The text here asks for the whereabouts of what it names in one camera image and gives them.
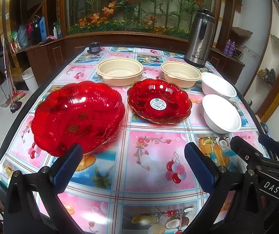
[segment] small black container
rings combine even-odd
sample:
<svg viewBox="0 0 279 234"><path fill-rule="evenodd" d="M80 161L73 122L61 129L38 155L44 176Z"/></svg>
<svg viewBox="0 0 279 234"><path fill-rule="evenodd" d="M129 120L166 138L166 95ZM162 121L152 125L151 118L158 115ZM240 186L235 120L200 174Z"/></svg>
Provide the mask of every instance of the small black container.
<svg viewBox="0 0 279 234"><path fill-rule="evenodd" d="M89 54L99 54L100 53L100 43L99 42L91 42L87 47L87 52Z"/></svg>

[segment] patterned tablecloth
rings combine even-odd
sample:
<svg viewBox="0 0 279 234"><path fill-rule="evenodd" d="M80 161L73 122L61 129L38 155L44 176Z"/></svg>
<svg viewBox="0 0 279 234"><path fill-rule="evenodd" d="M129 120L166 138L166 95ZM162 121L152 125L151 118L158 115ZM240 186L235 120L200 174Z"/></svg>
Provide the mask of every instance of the patterned tablecloth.
<svg viewBox="0 0 279 234"><path fill-rule="evenodd" d="M20 124L0 161L0 179L6 186L12 171L34 173L56 160L34 145L30 126L39 103L50 92L68 83L103 82L96 65L120 57L143 64L140 80L162 78L160 65L165 61L184 62L183 55L160 50L112 46L102 47L101 53L96 55L85 50L51 82ZM209 62L201 71L220 76ZM184 230L209 196L202 191L184 158L188 142L195 142L217 165L224 164L230 171L245 170L245 163L229 147L233 136L240 136L268 156L258 143L258 130L238 97L231 98L230 102L240 114L242 127L238 133L220 135L204 121L201 81L184 89L193 103L192 113L176 125L152 124L140 118L127 104L129 86L112 88L121 94L126 106L120 129L97 153L83 158L66 191L59 195L84 231L116 234L137 230L135 233L172 234L178 231L178 225ZM173 172L167 170L171 161L174 162ZM225 215L231 197L230 193L219 219ZM37 193L35 199L40 211L47 214Z"/></svg>

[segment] red scalloped dish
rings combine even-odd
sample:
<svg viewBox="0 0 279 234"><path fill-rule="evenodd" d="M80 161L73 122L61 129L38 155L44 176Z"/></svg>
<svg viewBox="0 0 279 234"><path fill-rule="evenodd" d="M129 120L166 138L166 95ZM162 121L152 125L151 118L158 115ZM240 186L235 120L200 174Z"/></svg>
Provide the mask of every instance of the red scalloped dish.
<svg viewBox="0 0 279 234"><path fill-rule="evenodd" d="M122 97L105 83L71 83L48 95L36 111L34 142L60 157L73 143L87 154L115 135L125 114Z"/></svg>
<svg viewBox="0 0 279 234"><path fill-rule="evenodd" d="M135 83L128 91L128 103L144 119L159 124L175 124L187 118L192 102L176 84L158 79Z"/></svg>

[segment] thermos handle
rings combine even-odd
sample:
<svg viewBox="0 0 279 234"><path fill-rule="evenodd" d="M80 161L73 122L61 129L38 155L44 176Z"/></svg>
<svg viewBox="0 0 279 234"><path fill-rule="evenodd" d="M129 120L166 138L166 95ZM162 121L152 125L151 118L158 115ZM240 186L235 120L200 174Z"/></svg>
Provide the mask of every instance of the thermos handle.
<svg viewBox="0 0 279 234"><path fill-rule="evenodd" d="M201 28L200 28L200 32L199 32L199 39L203 40L204 35L206 33L206 29L207 29L207 25L208 25L208 17L207 16L203 16L202 17L202 22L201 22Z"/></svg>

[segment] plastic bottle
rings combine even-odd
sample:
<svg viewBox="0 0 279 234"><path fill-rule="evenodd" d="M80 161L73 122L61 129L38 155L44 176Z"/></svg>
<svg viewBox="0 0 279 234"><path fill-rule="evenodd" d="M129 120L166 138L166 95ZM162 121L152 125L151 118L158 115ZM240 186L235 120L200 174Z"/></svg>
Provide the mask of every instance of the plastic bottle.
<svg viewBox="0 0 279 234"><path fill-rule="evenodd" d="M232 44L231 40L228 40L226 42L226 45L225 45L225 48L224 48L224 51L223 51L224 54L226 54L226 55L228 54L228 51L229 51L229 48L230 48L231 44Z"/></svg>
<svg viewBox="0 0 279 234"><path fill-rule="evenodd" d="M54 26L54 37L58 38L58 35L57 35L57 29L56 27Z"/></svg>
<svg viewBox="0 0 279 234"><path fill-rule="evenodd" d="M44 16L41 18L41 21L40 21L40 29L41 29L41 38L42 38L42 42L43 42L47 38Z"/></svg>
<svg viewBox="0 0 279 234"><path fill-rule="evenodd" d="M236 45L235 45L235 42L233 42L233 43L231 43L231 46L229 47L229 51L228 51L228 54L227 54L227 55L228 55L229 57L232 57L232 55L233 55L235 49L236 49Z"/></svg>

